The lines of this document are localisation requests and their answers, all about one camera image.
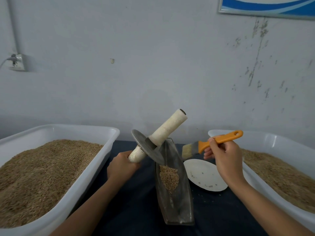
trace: pastry brush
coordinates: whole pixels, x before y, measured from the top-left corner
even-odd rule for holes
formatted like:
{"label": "pastry brush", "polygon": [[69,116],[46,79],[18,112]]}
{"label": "pastry brush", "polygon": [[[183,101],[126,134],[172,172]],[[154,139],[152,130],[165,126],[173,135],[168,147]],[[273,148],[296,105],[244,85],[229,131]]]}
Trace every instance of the pastry brush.
{"label": "pastry brush", "polygon": [[[240,138],[243,135],[243,131],[236,130],[233,132],[230,132],[225,135],[219,135],[216,137],[213,137],[217,144],[229,142],[232,140],[235,140],[237,138]],[[187,159],[192,157],[193,155],[201,154],[206,148],[210,147],[209,142],[201,142],[197,141],[192,144],[187,144],[183,146],[183,151],[181,157],[183,159]]]}

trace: framed poster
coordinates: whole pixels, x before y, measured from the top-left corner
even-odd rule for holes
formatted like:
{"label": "framed poster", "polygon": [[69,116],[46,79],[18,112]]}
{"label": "framed poster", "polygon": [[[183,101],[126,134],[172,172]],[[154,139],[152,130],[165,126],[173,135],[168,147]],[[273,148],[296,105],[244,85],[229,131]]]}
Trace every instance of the framed poster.
{"label": "framed poster", "polygon": [[220,0],[219,12],[315,20],[315,0]]}

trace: electrical socket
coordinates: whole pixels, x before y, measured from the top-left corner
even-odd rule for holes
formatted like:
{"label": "electrical socket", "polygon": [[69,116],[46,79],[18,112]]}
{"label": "electrical socket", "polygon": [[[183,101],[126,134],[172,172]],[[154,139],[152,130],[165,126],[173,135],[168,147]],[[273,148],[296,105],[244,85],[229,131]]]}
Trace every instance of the electrical socket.
{"label": "electrical socket", "polygon": [[18,61],[11,61],[7,60],[6,65],[9,67],[10,70],[15,70],[15,71],[26,71],[25,65],[24,65],[24,59],[25,56],[22,54],[15,54],[16,58]]}

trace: pile of grain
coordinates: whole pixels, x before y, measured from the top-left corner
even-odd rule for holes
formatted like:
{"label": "pile of grain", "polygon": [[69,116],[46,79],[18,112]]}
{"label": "pile of grain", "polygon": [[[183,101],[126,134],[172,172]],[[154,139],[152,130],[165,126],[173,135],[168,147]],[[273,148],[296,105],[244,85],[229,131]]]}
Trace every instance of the pile of grain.
{"label": "pile of grain", "polygon": [[0,227],[22,226],[50,211],[101,148],[56,140],[6,162],[0,168]]}
{"label": "pile of grain", "polygon": [[179,175],[177,169],[160,165],[160,178],[165,188],[170,194],[176,189],[179,182]]}
{"label": "pile of grain", "polygon": [[303,210],[315,213],[315,180],[267,153],[245,149],[242,152],[246,165],[282,198]]}

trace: white plastic tray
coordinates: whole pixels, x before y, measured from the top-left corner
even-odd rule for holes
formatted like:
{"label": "white plastic tray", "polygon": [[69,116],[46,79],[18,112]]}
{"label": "white plastic tray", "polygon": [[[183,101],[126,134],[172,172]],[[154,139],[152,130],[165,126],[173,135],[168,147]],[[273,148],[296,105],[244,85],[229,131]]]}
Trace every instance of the white plastic tray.
{"label": "white plastic tray", "polygon": [[109,156],[120,131],[113,127],[51,124],[34,127],[0,140],[0,167],[18,153],[37,148],[57,139],[83,140],[104,145],[91,163],[73,183],[55,207],[39,219],[26,225],[0,229],[0,235],[49,235],[69,215],[85,192],[104,157]]}
{"label": "white plastic tray", "polygon": [[[208,134],[213,137],[229,132],[231,130],[211,130]],[[307,146],[279,135],[258,131],[244,131],[244,135],[236,139],[235,142],[241,148],[271,154],[294,166],[311,178],[315,178],[315,150]],[[315,232],[315,214],[302,210],[283,199],[244,162],[243,170],[245,171],[244,176],[246,180],[252,187],[285,210],[309,230]]]}

